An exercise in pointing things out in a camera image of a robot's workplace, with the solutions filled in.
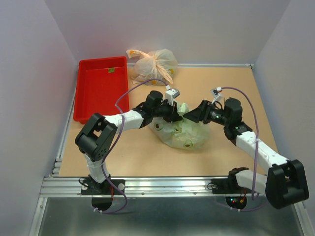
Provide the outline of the green avocado print plastic bag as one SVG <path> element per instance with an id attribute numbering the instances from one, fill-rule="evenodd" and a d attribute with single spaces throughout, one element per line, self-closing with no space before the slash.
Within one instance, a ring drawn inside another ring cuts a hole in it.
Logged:
<path id="1" fill-rule="evenodd" d="M 165 145 L 183 150 L 202 149 L 210 138 L 209 126 L 187 118 L 173 123 L 168 123 L 162 118 L 154 118 L 148 127 Z"/>

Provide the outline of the red plastic tray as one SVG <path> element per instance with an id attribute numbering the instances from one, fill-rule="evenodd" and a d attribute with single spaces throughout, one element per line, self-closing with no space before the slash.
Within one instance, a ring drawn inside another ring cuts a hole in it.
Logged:
<path id="1" fill-rule="evenodd" d="M 117 100 L 129 90 L 126 57 L 79 62 L 73 119 L 85 124 L 94 114 L 116 115 Z"/>

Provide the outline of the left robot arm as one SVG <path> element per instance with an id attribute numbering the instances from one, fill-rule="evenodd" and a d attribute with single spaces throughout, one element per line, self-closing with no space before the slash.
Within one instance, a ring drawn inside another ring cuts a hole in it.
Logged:
<path id="1" fill-rule="evenodd" d="M 112 143 L 116 143 L 114 138 L 120 137 L 124 131 L 143 128 L 154 118 L 162 118 L 168 123 L 181 121 L 175 101 L 179 95 L 179 90 L 175 88 L 168 88 L 165 95 L 153 90 L 144 102 L 128 112 L 110 116 L 93 114 L 75 138 L 75 144 L 84 155 L 90 171 L 82 185 L 97 194 L 109 191 L 111 184 L 107 179 L 110 174 L 105 158 L 112 149 Z"/>

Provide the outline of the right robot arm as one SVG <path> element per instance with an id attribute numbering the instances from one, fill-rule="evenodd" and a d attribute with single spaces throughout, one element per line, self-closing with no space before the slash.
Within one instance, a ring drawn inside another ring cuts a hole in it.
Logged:
<path id="1" fill-rule="evenodd" d="M 221 124 L 226 138 L 252 157 L 266 172 L 260 175 L 246 167 L 234 168 L 229 171 L 227 178 L 212 181 L 213 193 L 234 194 L 245 188 L 265 195 L 276 209 L 307 200 L 309 189 L 303 164 L 299 160 L 285 158 L 261 141 L 242 121 L 242 112 L 241 102 L 229 98 L 222 109 L 203 100 L 196 109 L 184 114 L 184 118 L 196 123 Z"/>

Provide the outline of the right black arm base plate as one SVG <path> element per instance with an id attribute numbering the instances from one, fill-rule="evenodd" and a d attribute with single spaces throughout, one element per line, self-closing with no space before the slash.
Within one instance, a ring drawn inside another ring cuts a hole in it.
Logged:
<path id="1" fill-rule="evenodd" d="M 251 193 L 250 189 L 240 187 L 235 180 L 228 178 L 213 178 L 207 184 L 207 188 L 212 190 L 213 194 L 241 194 L 245 190 L 247 193 Z"/>

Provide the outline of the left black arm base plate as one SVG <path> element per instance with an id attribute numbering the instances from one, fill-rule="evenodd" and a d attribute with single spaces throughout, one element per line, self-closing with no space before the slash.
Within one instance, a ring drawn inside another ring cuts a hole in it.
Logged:
<path id="1" fill-rule="evenodd" d="M 98 183 L 92 178 L 80 178 L 78 182 L 81 184 L 81 195 L 122 195 L 106 180 Z"/>

